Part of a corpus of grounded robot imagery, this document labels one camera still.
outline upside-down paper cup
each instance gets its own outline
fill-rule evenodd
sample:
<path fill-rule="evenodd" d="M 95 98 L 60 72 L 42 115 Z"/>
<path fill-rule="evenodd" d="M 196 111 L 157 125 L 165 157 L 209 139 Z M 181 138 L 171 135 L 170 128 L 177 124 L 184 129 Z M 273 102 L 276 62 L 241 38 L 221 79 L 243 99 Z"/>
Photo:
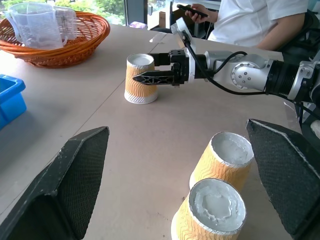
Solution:
<path fill-rule="evenodd" d="M 134 54 L 126 59 L 124 97 L 133 104 L 149 104 L 158 97 L 157 86 L 144 85 L 133 77 L 146 71 L 155 70 L 154 58 L 148 54 Z"/>
<path fill-rule="evenodd" d="M 247 210 L 239 192 L 215 178 L 197 182 L 171 223 L 172 240 L 236 240 Z"/>
<path fill-rule="evenodd" d="M 254 152 L 250 142 L 232 132 L 214 135 L 190 177 L 190 189 L 196 182 L 215 178 L 226 181 L 239 192 L 249 174 Z"/>

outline white shirt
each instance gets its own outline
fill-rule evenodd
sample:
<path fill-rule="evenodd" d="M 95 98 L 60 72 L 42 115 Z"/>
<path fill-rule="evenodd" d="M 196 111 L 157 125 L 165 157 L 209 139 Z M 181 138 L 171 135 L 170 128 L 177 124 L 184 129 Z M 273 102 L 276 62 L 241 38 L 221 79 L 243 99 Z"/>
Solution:
<path fill-rule="evenodd" d="M 308 0 L 222 0 L 208 40 L 255 47 L 276 19 L 305 13 L 307 8 Z"/>

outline blue plastic bin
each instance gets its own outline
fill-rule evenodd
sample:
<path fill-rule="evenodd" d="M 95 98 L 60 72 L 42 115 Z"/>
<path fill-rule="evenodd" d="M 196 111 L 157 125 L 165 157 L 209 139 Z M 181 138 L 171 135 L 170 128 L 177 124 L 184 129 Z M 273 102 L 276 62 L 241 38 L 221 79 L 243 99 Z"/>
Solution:
<path fill-rule="evenodd" d="M 27 110 L 22 97 L 24 81 L 0 74 L 0 129 Z"/>

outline black cable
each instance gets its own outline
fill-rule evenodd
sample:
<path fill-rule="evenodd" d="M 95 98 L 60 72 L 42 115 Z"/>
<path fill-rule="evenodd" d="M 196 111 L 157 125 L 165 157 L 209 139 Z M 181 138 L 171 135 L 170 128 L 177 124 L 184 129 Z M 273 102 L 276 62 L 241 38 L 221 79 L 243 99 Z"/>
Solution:
<path fill-rule="evenodd" d="M 311 116 L 315 117 L 316 119 L 320 120 L 320 116 L 316 113 L 314 113 L 313 111 L 311 111 L 309 108 L 305 107 L 303 103 L 301 102 L 295 102 L 295 101 L 292 101 L 288 98 L 286 98 L 285 96 L 283 95 L 277 95 L 277 94 L 271 94 L 271 95 L 274 95 L 274 96 L 277 96 L 277 97 L 280 97 L 280 98 L 283 98 L 295 105 L 297 105 L 299 108 L 303 109 L 304 111 L 308 112 Z"/>
<path fill-rule="evenodd" d="M 202 72 L 202 74 L 205 76 L 205 78 L 207 78 L 209 80 L 210 83 L 212 83 L 213 85 L 215 85 L 216 87 L 218 87 L 221 90 L 226 91 L 229 94 L 234 94 L 234 95 L 241 95 L 241 96 L 250 96 L 250 95 L 264 95 L 266 94 L 265 91 L 259 91 L 259 92 L 238 92 L 238 91 L 232 91 L 229 88 L 226 88 L 222 85 L 220 85 L 219 83 L 217 83 L 215 80 L 213 80 L 211 78 L 211 76 L 208 74 L 208 72 L 205 70 L 205 68 L 202 66 L 202 64 L 200 63 L 195 51 L 192 49 L 191 45 L 189 42 L 185 43 L 185 46 L 188 48 L 191 56 L 193 57 L 197 67 L 200 69 L 200 71 Z M 237 51 L 233 54 L 231 54 L 229 57 L 227 57 L 223 63 L 221 64 L 221 66 L 215 71 L 215 74 L 218 73 L 226 64 L 227 62 L 233 58 L 234 56 L 238 55 L 238 54 L 244 54 L 246 55 L 247 53 L 244 51 Z"/>
<path fill-rule="evenodd" d="M 197 67 L 200 69 L 200 71 L 202 72 L 202 74 L 209 80 L 210 83 L 212 83 L 213 85 L 215 85 L 216 87 L 220 88 L 221 90 L 224 90 L 226 91 L 227 93 L 230 93 L 230 94 L 234 94 L 234 95 L 242 95 L 242 96 L 250 96 L 250 95 L 265 95 L 266 92 L 265 91 L 259 91 L 259 92 L 237 92 L 237 91 L 232 91 L 222 85 L 220 85 L 219 83 L 217 83 L 215 80 L 213 80 L 211 78 L 211 76 L 208 74 L 208 72 L 204 69 L 204 67 L 202 66 L 202 64 L 199 62 L 199 59 L 195 53 L 195 51 L 192 49 L 190 43 L 186 42 L 185 43 L 185 46 L 188 48 L 191 56 L 193 57 Z M 244 52 L 244 51 L 237 51 L 237 52 L 234 52 L 233 54 L 231 54 L 229 57 L 227 57 L 223 63 L 221 64 L 221 66 L 214 72 L 214 74 L 218 73 L 226 64 L 227 62 L 235 57 L 236 55 L 238 54 L 243 54 L 243 55 L 246 55 L 247 53 Z M 316 113 L 314 113 L 313 111 L 311 111 L 309 108 L 305 107 L 303 104 L 299 103 L 299 102 L 295 102 L 295 101 L 292 101 L 290 99 L 287 99 L 287 97 L 281 95 L 281 94 L 272 94 L 271 95 L 275 95 L 275 96 L 278 96 L 280 98 L 283 98 L 293 104 L 296 104 L 298 107 L 300 107 L 300 109 L 308 112 L 311 116 L 315 117 L 316 119 L 320 120 L 320 116 L 317 115 Z"/>
<path fill-rule="evenodd" d="M 235 56 L 242 54 L 242 55 L 248 55 L 245 51 L 236 51 L 232 53 L 230 56 L 228 56 L 223 63 L 217 68 L 217 70 L 214 71 L 214 74 L 217 74 L 220 72 L 220 70 L 230 61 L 230 59 L 234 58 Z"/>
<path fill-rule="evenodd" d="M 299 124 L 300 124 L 300 128 L 302 128 L 302 119 L 304 117 L 304 109 L 302 107 L 300 107 L 299 109 Z"/>

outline clear plastic pitcher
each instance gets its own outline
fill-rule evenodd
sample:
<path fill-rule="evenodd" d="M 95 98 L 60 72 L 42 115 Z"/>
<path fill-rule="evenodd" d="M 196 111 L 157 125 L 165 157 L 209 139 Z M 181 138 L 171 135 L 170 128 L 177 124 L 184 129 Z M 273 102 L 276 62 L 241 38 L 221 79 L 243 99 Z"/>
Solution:
<path fill-rule="evenodd" d="M 77 17 L 76 12 L 70 7 L 54 6 L 55 18 L 62 40 L 74 40 L 77 38 Z"/>
<path fill-rule="evenodd" d="M 64 46 L 55 9 L 46 3 L 26 2 L 11 6 L 5 13 L 15 37 L 26 47 L 59 49 Z"/>

